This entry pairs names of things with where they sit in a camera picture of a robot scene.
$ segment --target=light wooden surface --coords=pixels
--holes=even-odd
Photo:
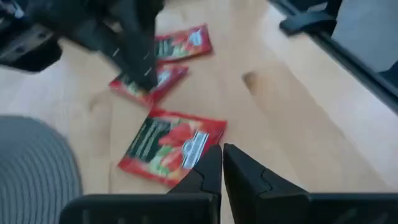
[[[306,35],[286,38],[283,18],[264,0],[168,0],[158,33],[206,22],[215,53],[185,62],[189,77],[161,107],[227,119],[222,142],[309,191],[397,190],[397,115]],[[0,71],[0,113],[64,134],[87,194],[166,192],[116,167],[148,110],[109,92],[118,71],[100,56],[63,49],[38,75]],[[224,189],[222,209],[232,223]]]

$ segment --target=gray mat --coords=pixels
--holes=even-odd
[[[63,206],[79,195],[66,140],[39,121],[0,116],[0,224],[58,223]]]

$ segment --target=seed packet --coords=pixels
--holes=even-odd
[[[218,144],[226,124],[153,108],[118,166],[174,187],[211,145]]]
[[[116,93],[136,100],[145,106],[156,105],[166,93],[180,81],[188,71],[188,67],[180,65],[162,65],[157,69],[158,84],[150,92],[141,90],[134,82],[129,81],[125,75],[118,76],[109,87]]]
[[[159,62],[175,62],[208,54],[212,50],[206,24],[169,35],[158,35],[155,40],[155,54]]]

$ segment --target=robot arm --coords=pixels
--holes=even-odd
[[[21,1],[0,0],[3,18],[7,17],[8,21],[14,23],[8,28],[16,29],[17,23],[25,25],[17,32],[17,37],[9,37],[8,42],[3,42],[7,44],[0,49],[0,63],[35,72],[42,70],[40,68],[48,65],[29,69],[24,68],[24,64],[21,66],[20,61],[36,60],[37,54],[45,58],[46,54],[51,54],[49,47],[41,53],[37,51],[51,44],[56,49],[54,42],[59,37],[66,37],[88,50],[100,51],[141,88],[150,90],[156,86],[155,17],[163,8],[163,0]],[[18,10],[22,11],[23,16],[21,12],[19,17],[16,16]],[[123,30],[113,31],[106,21],[119,23]],[[34,34],[27,33],[31,29],[35,30]],[[0,29],[0,36],[7,36],[7,32]],[[26,59],[35,51],[35,57]]]

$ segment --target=red flower illustration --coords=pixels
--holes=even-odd
[[[194,132],[187,123],[179,124],[174,127],[167,135],[159,139],[160,145],[181,147],[185,141],[193,138]]]

